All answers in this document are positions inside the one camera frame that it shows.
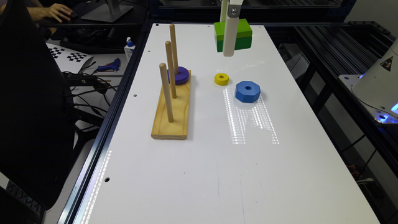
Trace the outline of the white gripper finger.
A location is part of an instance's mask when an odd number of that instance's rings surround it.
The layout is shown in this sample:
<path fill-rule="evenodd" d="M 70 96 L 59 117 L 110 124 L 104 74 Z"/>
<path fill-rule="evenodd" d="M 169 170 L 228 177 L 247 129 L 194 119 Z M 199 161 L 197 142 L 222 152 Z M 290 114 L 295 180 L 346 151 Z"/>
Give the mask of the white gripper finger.
<path fill-rule="evenodd" d="M 229 0 L 221 1 L 220 22 L 224 22 L 226 20 L 228 4 L 229 4 Z"/>
<path fill-rule="evenodd" d="M 225 57 L 232 57 L 234 55 L 242 4 L 243 0 L 229 0 L 223 40 L 223 55 Z"/>

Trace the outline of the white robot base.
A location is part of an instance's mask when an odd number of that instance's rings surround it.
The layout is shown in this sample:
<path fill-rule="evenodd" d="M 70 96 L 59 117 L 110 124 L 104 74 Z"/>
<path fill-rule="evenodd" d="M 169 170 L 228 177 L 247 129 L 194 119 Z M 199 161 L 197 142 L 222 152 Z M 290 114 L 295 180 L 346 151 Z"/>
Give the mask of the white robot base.
<path fill-rule="evenodd" d="M 397 42 L 364 74 L 339 79 L 375 121 L 397 124 Z"/>

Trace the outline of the person's hand at desk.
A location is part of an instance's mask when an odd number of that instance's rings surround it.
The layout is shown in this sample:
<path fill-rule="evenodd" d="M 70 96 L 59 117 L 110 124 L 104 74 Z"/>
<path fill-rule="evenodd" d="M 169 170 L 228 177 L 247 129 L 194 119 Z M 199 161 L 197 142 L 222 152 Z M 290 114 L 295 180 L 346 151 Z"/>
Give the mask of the person's hand at desk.
<path fill-rule="evenodd" d="M 70 21 L 72 12 L 66 5 L 55 3 L 44 9 L 44 17 L 55 19 L 58 22 Z"/>

